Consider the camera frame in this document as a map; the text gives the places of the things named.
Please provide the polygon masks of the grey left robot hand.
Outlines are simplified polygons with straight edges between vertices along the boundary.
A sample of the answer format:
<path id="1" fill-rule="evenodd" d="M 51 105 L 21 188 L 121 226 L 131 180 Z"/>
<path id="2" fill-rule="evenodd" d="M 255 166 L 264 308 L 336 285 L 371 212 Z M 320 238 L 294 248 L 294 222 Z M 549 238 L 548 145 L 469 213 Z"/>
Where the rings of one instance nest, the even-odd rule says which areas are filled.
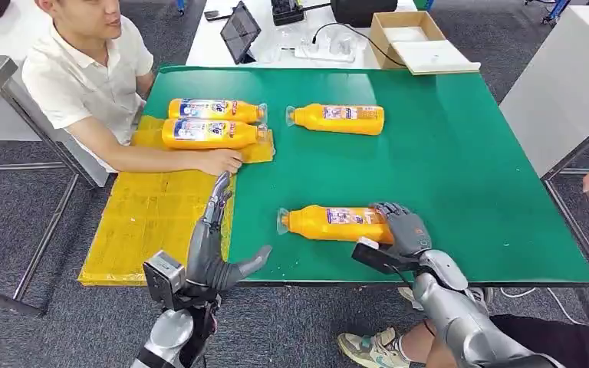
<path id="1" fill-rule="evenodd" d="M 228 190 L 231 177 L 228 171 L 217 177 L 204 213 L 193 228 L 187 255 L 186 281 L 217 291 L 226 291 L 260 270 L 272 251 L 272 246 L 264 245 L 244 261 L 229 263 L 222 259 L 221 224 L 232 197 Z"/>

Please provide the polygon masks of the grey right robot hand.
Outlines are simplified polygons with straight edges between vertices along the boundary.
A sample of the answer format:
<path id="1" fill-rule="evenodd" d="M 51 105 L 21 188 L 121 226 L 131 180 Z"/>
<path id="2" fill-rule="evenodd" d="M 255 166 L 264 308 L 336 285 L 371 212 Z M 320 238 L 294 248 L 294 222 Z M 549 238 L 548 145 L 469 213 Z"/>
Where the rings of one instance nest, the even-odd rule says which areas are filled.
<path id="1" fill-rule="evenodd" d="M 401 255 L 418 255 L 432 248 L 426 226 L 415 212 L 395 202 L 375 202 L 370 207 L 385 219 L 393 246 Z"/>

